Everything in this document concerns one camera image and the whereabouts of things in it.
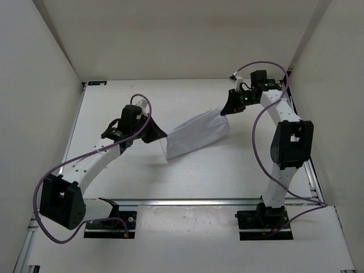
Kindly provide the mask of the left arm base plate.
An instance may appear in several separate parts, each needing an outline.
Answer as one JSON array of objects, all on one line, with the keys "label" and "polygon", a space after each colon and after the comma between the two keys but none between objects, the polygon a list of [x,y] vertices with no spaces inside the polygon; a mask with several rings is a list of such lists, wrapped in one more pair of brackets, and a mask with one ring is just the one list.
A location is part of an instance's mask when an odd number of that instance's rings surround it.
[{"label": "left arm base plate", "polygon": [[118,206],[113,209],[111,217],[123,219],[127,226],[125,233],[124,224],[119,220],[108,220],[86,224],[84,238],[91,239],[134,239],[137,225],[137,208]]}]

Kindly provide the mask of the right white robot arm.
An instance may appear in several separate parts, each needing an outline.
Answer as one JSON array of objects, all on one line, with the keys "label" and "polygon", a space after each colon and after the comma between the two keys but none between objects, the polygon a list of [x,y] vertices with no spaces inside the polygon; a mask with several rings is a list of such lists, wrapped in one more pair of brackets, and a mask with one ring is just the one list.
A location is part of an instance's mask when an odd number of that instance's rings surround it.
[{"label": "right white robot arm", "polygon": [[236,217],[243,229],[282,226],[287,220],[284,205],[292,178],[311,155],[314,125],[292,110],[282,86],[269,79],[265,70],[252,72],[249,85],[236,74],[230,79],[235,87],[229,90],[220,114],[237,114],[247,106],[260,104],[276,126],[270,145],[273,165],[266,191],[255,211],[239,211]]}]

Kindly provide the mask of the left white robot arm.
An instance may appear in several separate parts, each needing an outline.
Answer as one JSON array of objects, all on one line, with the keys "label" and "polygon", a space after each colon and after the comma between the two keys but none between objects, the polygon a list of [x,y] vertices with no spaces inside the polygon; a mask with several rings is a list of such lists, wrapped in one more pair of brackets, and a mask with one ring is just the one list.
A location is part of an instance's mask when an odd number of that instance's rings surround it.
[{"label": "left white robot arm", "polygon": [[146,113],[147,101],[126,105],[121,117],[114,120],[93,147],[94,154],[78,159],[61,174],[49,174],[43,182],[39,212],[57,224],[73,230],[83,221],[100,219],[107,228],[119,221],[116,204],[105,198],[84,200],[91,182],[133,142],[151,143],[165,138],[154,120]]}]

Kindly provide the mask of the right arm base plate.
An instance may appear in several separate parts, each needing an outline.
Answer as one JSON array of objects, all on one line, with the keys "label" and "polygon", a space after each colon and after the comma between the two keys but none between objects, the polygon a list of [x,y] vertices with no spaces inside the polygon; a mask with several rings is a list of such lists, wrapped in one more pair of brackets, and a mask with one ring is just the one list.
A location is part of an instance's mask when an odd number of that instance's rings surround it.
[{"label": "right arm base plate", "polygon": [[241,241],[293,240],[288,214],[284,206],[266,207],[259,203],[255,210],[239,210],[235,214]]}]

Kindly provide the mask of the white fabric skirt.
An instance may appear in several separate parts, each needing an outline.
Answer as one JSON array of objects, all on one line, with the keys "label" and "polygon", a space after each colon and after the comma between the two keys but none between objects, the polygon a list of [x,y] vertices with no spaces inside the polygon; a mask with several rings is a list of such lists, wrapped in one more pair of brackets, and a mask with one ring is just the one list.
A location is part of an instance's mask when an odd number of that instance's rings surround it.
[{"label": "white fabric skirt", "polygon": [[201,113],[171,129],[160,144],[167,160],[201,149],[230,131],[229,121],[215,108]]}]

